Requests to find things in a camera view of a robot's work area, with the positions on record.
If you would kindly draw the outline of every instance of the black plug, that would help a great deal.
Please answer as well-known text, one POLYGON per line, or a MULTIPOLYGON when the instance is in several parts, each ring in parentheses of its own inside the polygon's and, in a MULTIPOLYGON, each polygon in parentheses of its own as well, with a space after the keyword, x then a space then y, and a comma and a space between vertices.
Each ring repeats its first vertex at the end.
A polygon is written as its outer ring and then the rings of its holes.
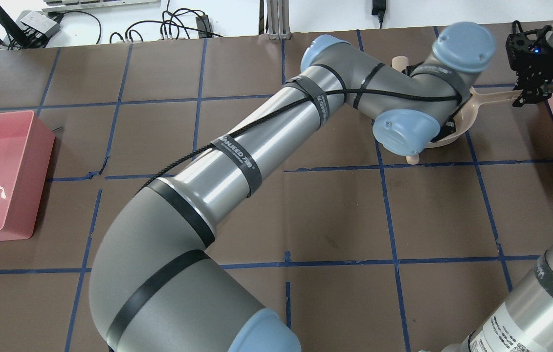
POLYGON ((206 14, 196 16, 196 28, 198 29, 198 38, 213 38, 209 16, 206 14))
POLYGON ((383 19, 385 17, 385 11, 387 11, 387 0, 373 0, 372 1, 372 15, 378 17, 378 22, 383 27, 383 19))

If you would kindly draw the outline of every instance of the metal post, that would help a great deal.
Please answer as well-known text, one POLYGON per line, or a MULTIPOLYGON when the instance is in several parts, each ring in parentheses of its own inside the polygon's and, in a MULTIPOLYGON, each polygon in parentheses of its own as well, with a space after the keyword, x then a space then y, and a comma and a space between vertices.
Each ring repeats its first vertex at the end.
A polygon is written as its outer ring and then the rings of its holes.
POLYGON ((268 38, 274 40, 289 39, 289 0, 267 0, 267 18, 269 21, 268 38))

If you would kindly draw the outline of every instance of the blue joint cover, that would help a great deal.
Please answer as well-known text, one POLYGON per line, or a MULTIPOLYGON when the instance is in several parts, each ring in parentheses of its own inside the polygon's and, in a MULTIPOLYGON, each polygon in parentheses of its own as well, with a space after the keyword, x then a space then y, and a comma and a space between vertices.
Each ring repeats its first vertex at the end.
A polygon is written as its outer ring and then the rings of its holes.
POLYGON ((441 127, 429 114, 418 110, 394 109, 380 114, 372 132, 385 149, 394 154, 419 154, 435 138, 441 127))
POLYGON ((228 352, 301 352, 296 335, 269 308, 259 310, 243 325, 228 352))
POLYGON ((337 43, 350 44, 345 40, 337 39, 329 34, 322 34, 321 36, 317 37, 313 42, 311 42, 310 47, 307 47, 307 49, 305 50, 303 60, 300 62, 300 71, 303 72, 305 71, 305 69, 308 69, 319 53, 321 53, 327 47, 337 43))
POLYGON ((479 73, 489 67, 496 40, 485 27, 459 22, 446 27, 433 43, 433 54, 442 64, 457 71, 479 73))

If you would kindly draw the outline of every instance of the white label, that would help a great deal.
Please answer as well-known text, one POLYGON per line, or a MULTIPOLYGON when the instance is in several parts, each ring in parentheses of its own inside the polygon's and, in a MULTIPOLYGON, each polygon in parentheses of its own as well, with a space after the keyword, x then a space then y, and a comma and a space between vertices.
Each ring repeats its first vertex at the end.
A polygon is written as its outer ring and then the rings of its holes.
POLYGON ((507 305, 502 305, 487 319, 482 332, 472 338, 471 352, 548 352, 511 319, 507 305))

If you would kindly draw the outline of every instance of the pink bin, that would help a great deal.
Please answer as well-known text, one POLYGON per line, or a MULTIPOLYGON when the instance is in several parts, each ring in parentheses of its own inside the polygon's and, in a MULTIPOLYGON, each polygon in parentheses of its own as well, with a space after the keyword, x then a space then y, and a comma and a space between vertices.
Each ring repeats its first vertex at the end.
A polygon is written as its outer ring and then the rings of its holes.
POLYGON ((0 241, 33 235, 54 140, 33 111, 0 113, 0 241))

